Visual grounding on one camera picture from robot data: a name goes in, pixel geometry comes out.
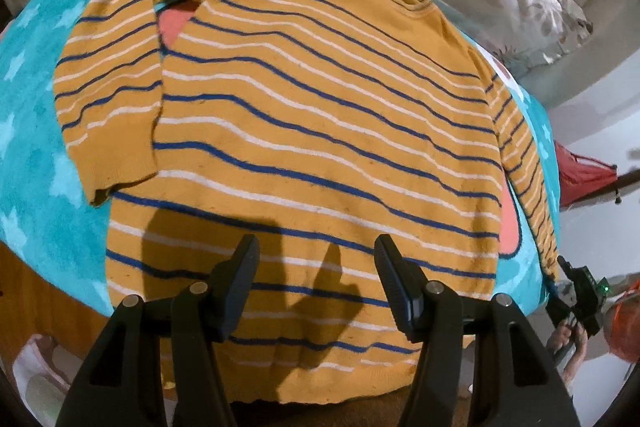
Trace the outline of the person's right hand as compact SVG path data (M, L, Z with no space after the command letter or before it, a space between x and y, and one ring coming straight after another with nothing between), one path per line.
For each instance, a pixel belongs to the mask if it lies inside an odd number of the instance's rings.
M547 341L547 350L567 388L573 384L578 369L585 361L587 345L585 327L570 319L562 320Z

